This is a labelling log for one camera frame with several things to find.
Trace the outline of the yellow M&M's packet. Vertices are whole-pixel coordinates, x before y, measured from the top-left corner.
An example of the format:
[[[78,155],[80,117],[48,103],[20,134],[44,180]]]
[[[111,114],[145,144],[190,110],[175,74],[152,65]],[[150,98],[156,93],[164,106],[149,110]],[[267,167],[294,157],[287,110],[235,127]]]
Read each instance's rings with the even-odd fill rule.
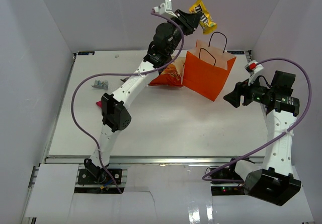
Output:
[[[217,23],[213,20],[203,0],[197,0],[190,8],[192,14],[201,13],[199,25],[203,30],[203,34],[210,34],[217,29]]]

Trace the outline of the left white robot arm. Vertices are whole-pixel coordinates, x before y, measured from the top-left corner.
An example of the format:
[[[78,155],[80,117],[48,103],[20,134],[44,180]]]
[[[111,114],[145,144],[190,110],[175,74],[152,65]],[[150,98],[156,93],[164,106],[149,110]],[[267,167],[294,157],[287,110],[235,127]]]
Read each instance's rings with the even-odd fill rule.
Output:
[[[171,54],[184,36],[193,34],[201,17],[201,13],[185,13],[176,10],[167,22],[157,26],[147,54],[135,75],[113,93],[105,93],[101,97],[103,119],[99,146],[90,158],[84,160],[85,169],[95,183],[102,183],[108,177],[104,167],[109,164],[111,151],[118,135],[131,122],[128,112],[131,103],[152,80],[160,75],[162,67],[173,60]]]

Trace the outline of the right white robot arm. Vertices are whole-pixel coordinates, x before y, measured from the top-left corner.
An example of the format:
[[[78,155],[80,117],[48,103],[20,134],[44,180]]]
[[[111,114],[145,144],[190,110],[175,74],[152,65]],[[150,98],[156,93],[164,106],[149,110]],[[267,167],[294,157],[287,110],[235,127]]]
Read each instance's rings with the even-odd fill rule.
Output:
[[[283,206],[301,188],[301,181],[293,176],[291,149],[293,132],[289,130],[297,120],[300,102],[292,97],[295,75],[276,71],[270,84],[260,84],[260,74],[252,73],[250,78],[238,82],[234,90],[224,99],[234,107],[247,106],[252,102],[261,104],[267,128],[265,157],[260,167],[249,158],[243,158],[230,165],[228,179],[233,183],[244,181],[245,195]]]

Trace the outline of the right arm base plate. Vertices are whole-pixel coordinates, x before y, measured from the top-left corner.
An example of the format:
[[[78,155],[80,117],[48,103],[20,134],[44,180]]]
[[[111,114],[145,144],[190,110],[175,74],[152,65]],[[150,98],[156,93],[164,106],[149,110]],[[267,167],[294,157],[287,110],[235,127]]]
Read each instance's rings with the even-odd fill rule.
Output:
[[[244,180],[235,171],[236,163],[226,166],[208,176],[211,181],[212,195],[244,195]]]

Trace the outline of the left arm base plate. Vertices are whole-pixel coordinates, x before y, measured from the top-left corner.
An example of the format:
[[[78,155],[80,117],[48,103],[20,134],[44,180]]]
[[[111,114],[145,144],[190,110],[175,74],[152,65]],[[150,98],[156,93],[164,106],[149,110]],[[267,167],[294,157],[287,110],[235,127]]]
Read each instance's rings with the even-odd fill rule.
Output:
[[[83,194],[120,194],[123,193],[124,187],[122,183],[122,169],[109,169],[111,175],[114,177],[116,184],[119,186],[121,192],[118,191],[112,178],[103,171],[98,178],[94,177],[86,169],[80,169],[76,184],[75,193]]]

